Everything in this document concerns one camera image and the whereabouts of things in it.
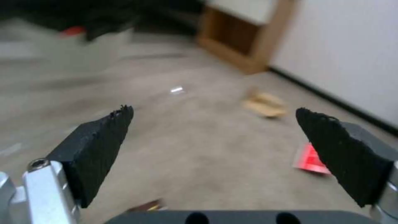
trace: red object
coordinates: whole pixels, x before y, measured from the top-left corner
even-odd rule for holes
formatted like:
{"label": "red object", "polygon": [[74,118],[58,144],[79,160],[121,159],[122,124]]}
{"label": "red object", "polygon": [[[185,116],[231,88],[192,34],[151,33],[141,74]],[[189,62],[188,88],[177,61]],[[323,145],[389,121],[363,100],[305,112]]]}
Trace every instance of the red object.
{"label": "red object", "polygon": [[319,160],[318,153],[311,143],[305,145],[296,167],[317,173],[330,174],[330,171]]}
{"label": "red object", "polygon": [[84,32],[86,32],[84,27],[82,27],[82,26],[74,26],[74,27],[71,27],[69,29],[66,29],[66,30],[62,31],[62,35],[63,36],[74,36],[74,35],[78,35],[78,34],[81,34],[81,33],[84,33]]}

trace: carpeted floor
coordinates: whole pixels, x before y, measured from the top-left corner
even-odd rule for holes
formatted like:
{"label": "carpeted floor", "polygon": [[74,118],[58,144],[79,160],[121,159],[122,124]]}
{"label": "carpeted floor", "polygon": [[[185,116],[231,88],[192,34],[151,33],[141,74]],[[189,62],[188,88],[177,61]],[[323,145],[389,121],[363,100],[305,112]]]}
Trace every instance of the carpeted floor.
{"label": "carpeted floor", "polygon": [[[177,43],[168,43],[174,48]],[[88,209],[102,223],[163,198],[170,209],[360,210],[333,177],[292,168],[306,137],[298,107],[363,125],[392,146],[398,140],[272,74],[244,76],[198,49],[130,57],[101,73],[60,74],[40,62],[0,63],[0,170],[21,184],[78,124],[131,104],[135,116],[120,154]],[[184,93],[170,94],[182,86]],[[287,116],[267,120],[241,100],[252,86],[283,99]]]}

